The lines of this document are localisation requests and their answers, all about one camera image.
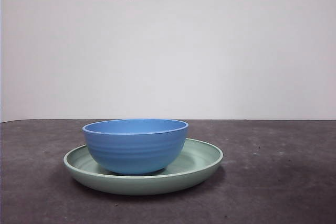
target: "bowl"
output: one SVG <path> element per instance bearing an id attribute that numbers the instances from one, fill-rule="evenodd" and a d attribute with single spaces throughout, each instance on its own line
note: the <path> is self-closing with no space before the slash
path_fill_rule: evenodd
<path id="1" fill-rule="evenodd" d="M 83 127 L 92 158 L 103 168 L 136 175 L 163 169 L 180 154 L 188 124 L 168 119 L 123 119 Z"/>

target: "sage green dish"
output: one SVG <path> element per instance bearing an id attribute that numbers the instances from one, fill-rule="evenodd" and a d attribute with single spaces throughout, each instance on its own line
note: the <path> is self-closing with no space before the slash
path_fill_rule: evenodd
<path id="1" fill-rule="evenodd" d="M 68 152 L 64 164 L 75 180 L 92 189 L 120 195 L 154 195 L 203 182 L 217 170 L 222 158 L 218 147 L 187 138 L 175 161 L 148 175 L 125 176 L 105 170 L 93 160 L 86 145 Z"/>

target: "table surface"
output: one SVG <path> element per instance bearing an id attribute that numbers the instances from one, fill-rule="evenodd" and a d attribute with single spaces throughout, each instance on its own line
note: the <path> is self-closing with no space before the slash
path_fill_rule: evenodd
<path id="1" fill-rule="evenodd" d="M 336 223 L 336 121 L 185 120 L 223 161 L 205 182 L 154 196 L 71 178 L 62 158 L 94 121 L 1 124 L 1 223 Z"/>

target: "ribbed bowl side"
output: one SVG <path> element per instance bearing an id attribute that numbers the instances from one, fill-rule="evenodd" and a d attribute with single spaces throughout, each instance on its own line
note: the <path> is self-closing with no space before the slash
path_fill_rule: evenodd
<path id="1" fill-rule="evenodd" d="M 139 135 L 84 134 L 91 156 L 105 169 L 121 174 L 145 174 L 162 169 L 177 158 L 187 128 Z"/>

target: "wall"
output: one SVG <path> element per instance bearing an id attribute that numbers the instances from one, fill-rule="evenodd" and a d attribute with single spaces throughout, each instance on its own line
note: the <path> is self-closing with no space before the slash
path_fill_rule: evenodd
<path id="1" fill-rule="evenodd" d="M 335 0 L 2 0 L 2 121 L 336 119 Z"/>

